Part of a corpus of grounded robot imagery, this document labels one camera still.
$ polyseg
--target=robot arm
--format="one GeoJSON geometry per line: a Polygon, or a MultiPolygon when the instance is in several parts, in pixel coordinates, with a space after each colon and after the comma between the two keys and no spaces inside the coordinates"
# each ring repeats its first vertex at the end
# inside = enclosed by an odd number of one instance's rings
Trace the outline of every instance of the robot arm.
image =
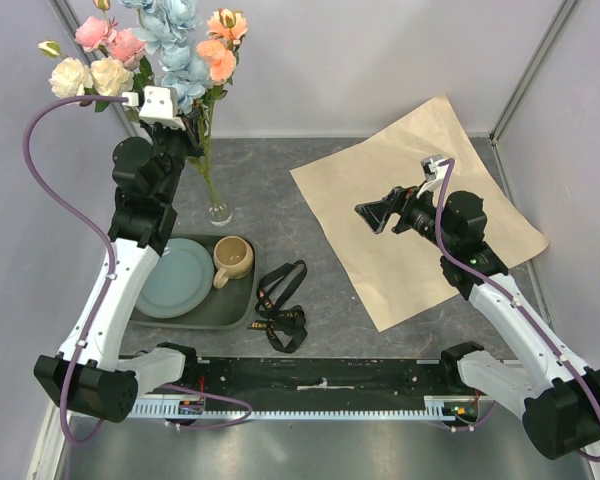
{"type": "MultiPolygon", "coordinates": [[[[389,217],[397,213],[400,219],[392,229],[394,233],[413,229],[437,245],[433,191],[442,185],[449,167],[441,155],[424,159],[422,167],[425,182],[420,187],[395,187],[379,202],[356,206],[356,212],[375,233],[381,233],[389,217]]],[[[600,440],[600,422],[577,381],[580,379],[574,378],[563,362],[568,359],[599,405],[600,369],[593,370],[569,349],[520,293],[507,267],[484,241],[487,217],[482,203],[470,192],[449,195],[439,233],[456,260],[504,287],[513,301],[447,257],[443,256],[440,264],[447,281],[496,327],[522,368],[505,366],[475,342],[445,350],[442,361],[451,382],[476,388],[510,410],[522,420],[536,448],[555,459],[600,440]],[[527,321],[522,308],[557,346],[559,356],[527,321]]]]}
{"type": "MultiPolygon", "coordinates": [[[[128,105],[139,105],[137,94],[125,96],[128,105]]],[[[191,132],[176,117],[175,92],[147,87],[144,98],[140,119],[153,143],[127,138],[113,152],[116,211],[108,235],[116,253],[115,273],[108,273],[104,261],[84,310],[57,355],[40,356],[34,368],[35,377],[58,405],[69,361],[80,346],[68,409],[112,422],[126,418],[138,395],[180,379],[188,360],[195,358],[194,349],[163,344],[142,357],[118,359],[140,290],[171,236],[177,215],[171,204],[186,157],[200,153],[191,132]],[[111,280],[107,295],[81,341],[107,277],[111,280]]]]}

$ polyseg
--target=peach rose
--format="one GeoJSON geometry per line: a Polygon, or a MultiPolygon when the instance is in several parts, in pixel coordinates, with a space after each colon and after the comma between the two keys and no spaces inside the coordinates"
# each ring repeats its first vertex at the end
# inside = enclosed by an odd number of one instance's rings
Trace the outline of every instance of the peach rose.
{"type": "Polygon", "coordinates": [[[211,66],[209,75],[214,85],[225,83],[236,68],[236,57],[220,40],[206,40],[197,47],[200,55],[211,66]]]}
{"type": "Polygon", "coordinates": [[[236,57],[231,50],[225,50],[224,57],[211,65],[209,75],[214,85],[222,85],[236,69],[236,57]]]}
{"type": "Polygon", "coordinates": [[[221,8],[213,12],[213,16],[207,22],[208,35],[213,39],[224,38],[225,40],[239,45],[241,38],[247,33],[247,19],[241,13],[233,13],[231,10],[221,8]]]}
{"type": "Polygon", "coordinates": [[[220,40],[205,40],[196,47],[198,55],[204,58],[209,64],[213,65],[224,57],[227,47],[220,40]]]}
{"type": "Polygon", "coordinates": [[[130,28],[118,32],[109,46],[109,54],[120,60],[129,70],[140,66],[140,60],[145,53],[144,42],[138,40],[130,28]]]}
{"type": "Polygon", "coordinates": [[[82,45],[85,52],[93,52],[100,45],[110,43],[116,36],[116,31],[106,20],[96,17],[87,18],[86,22],[76,30],[76,42],[82,45]]]}

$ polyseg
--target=glass vase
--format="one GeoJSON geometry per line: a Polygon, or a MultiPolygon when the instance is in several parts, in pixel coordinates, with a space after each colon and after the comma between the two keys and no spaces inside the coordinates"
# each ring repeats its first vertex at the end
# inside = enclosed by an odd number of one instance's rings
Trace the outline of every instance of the glass vase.
{"type": "Polygon", "coordinates": [[[209,168],[208,171],[201,173],[201,175],[209,192],[209,221],[216,227],[223,227],[231,221],[233,212],[222,198],[222,195],[220,195],[218,190],[214,187],[213,181],[211,180],[211,169],[209,168]]]}

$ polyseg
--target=mug handle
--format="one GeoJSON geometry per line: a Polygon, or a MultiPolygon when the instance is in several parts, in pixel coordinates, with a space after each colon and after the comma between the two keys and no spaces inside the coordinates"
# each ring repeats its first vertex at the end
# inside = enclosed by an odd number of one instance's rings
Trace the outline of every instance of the mug handle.
{"type": "Polygon", "coordinates": [[[213,277],[213,286],[216,288],[224,287],[229,281],[229,277],[227,277],[227,271],[224,268],[219,268],[216,276],[213,277]]]}

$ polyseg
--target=white wall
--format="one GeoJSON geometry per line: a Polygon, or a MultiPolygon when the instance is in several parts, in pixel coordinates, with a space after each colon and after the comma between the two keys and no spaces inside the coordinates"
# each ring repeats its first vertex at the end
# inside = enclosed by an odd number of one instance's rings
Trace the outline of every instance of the white wall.
{"type": "MultiPolygon", "coordinates": [[[[70,2],[83,20],[98,13],[70,2]]],[[[135,12],[113,3],[120,27],[135,26],[135,12]]],[[[199,0],[205,20],[242,8],[250,28],[215,134],[368,135],[444,92],[467,131],[490,131],[559,4],[199,0]]]]}
{"type": "MultiPolygon", "coordinates": [[[[73,51],[46,1],[0,2],[0,480],[24,478],[48,401],[33,366],[69,333],[104,255],[95,235],[38,188],[22,159],[25,123],[55,98],[47,82],[55,62],[36,48],[47,36],[73,51]]],[[[34,137],[42,174],[107,227],[111,151],[124,137],[113,116],[65,107],[34,137]]]]}
{"type": "Polygon", "coordinates": [[[582,2],[501,142],[558,333],[600,367],[600,0],[582,2]]]}

